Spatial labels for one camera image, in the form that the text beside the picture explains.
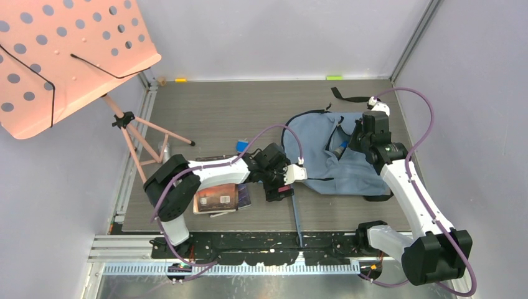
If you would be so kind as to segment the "light blue backpack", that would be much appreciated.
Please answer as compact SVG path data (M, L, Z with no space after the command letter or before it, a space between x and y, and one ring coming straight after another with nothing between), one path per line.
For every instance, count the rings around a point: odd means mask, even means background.
M281 133L281 145L290 160L303 155L308 178L304 184L323 195L362 196L387 201L393 194L365 155L348 146L340 160L332 151L349 142L361 112L310 110L291 117Z

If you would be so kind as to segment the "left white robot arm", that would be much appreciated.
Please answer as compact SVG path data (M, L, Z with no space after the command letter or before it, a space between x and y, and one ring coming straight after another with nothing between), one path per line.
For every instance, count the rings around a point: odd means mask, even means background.
M171 156L143 183L143 191L154 207L154 219L167 236L167 249L177 258L191 249L184 213L195 195L205 189L246 183L263 184L267 201L292 195L288 186L306 179L303 159L291 162L281 146L269 144L253 153L212 161L190 161L181 154Z

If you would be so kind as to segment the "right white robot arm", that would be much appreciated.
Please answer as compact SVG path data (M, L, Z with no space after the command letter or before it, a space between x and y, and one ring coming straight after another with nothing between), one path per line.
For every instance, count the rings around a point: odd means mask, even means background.
M473 240L467 230L456 230L432 201L417 175L406 147L394 143L389 117L369 111L356 120L349 147L365 154L404 211L412 236L403 235L384 221L358 225L355 246L362 255L381 251L402 265L413 285L461 278Z

